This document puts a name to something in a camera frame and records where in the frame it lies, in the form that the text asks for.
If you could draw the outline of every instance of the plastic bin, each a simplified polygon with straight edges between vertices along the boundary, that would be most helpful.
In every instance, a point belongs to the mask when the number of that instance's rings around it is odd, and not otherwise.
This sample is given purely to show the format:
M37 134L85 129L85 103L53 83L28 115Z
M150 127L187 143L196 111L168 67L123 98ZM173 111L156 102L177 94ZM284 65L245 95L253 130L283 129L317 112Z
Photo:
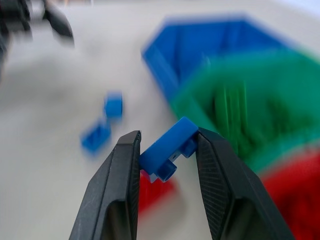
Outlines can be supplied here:
M320 239L320 151L308 146L262 177L295 239Z
M168 20L142 56L171 101L210 57L289 46L275 36L244 16Z
M234 133L246 129L255 138L260 138L262 144L250 149L244 159L251 169L259 172L275 157L257 159L255 156L261 151L276 151L271 147L273 143L282 146L280 142L290 138L301 144L311 140L310 132L320 124L319 79L320 65L310 57L290 50L217 57L181 89L171 101L171 107L178 118L186 116L199 127L228 138L236 152L237 145L243 146L244 140L238 135L228 135L228 131ZM224 91L221 85L230 89L238 87L233 93L237 99L228 102L228 94L225 95L226 109L217 109L215 103L217 94ZM278 108L272 110L274 113L268 107L270 101L274 101L273 107ZM232 123L227 126L229 129L217 128L217 116L221 122ZM271 122L282 124L282 128L288 126L289 130L280 131Z

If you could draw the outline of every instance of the white table surface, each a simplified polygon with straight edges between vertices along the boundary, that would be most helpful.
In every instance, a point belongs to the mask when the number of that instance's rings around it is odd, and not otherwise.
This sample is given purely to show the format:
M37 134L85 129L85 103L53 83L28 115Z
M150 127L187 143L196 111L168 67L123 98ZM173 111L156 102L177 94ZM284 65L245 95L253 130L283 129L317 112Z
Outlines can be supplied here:
M319 23L268 1L109 3L62 9L75 47L51 29L15 40L0 83L0 239L68 239L87 184L118 138L141 130L141 151L176 121L141 60L166 15L233 11L252 16L320 53ZM102 115L108 91L121 90L122 123L95 159L79 136ZM179 197L139 221L139 240L210 239L194 159L179 158Z

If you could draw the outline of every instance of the lego stud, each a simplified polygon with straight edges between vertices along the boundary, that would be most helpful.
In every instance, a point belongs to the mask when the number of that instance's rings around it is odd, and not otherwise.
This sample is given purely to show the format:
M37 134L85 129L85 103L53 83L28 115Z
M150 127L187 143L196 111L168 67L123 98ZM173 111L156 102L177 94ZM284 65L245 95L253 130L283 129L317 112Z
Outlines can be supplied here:
M182 145L180 152L185 158L190 158L192 154L197 150L196 141L191 138L184 145Z
M166 182L177 170L177 166L173 164L170 160L165 161L165 163L156 172L157 177L162 181Z

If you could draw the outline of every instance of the blue lego brick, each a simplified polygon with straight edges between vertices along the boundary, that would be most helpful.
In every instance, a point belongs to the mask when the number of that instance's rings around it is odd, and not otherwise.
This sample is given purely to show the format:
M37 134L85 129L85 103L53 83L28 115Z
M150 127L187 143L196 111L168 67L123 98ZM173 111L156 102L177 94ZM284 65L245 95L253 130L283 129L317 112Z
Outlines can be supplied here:
M91 154L96 154L111 136L111 126L107 121L98 121L81 137L81 145Z
M104 112L108 118L121 118L123 101L121 92L108 93L104 100Z
M167 181L176 171L173 162L184 155L189 158L197 149L194 139L198 127L188 118L181 118L139 158L141 173L153 183L157 178Z

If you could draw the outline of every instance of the red lego brick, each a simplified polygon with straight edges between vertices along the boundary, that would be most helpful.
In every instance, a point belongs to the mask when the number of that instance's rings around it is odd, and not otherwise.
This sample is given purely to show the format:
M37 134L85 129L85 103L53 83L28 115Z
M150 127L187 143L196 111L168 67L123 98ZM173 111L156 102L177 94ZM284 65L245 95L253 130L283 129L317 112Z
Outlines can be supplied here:
M175 192L177 190L171 179L166 182L157 179L154 183L150 183L146 177L140 175L139 214L146 212L151 206Z

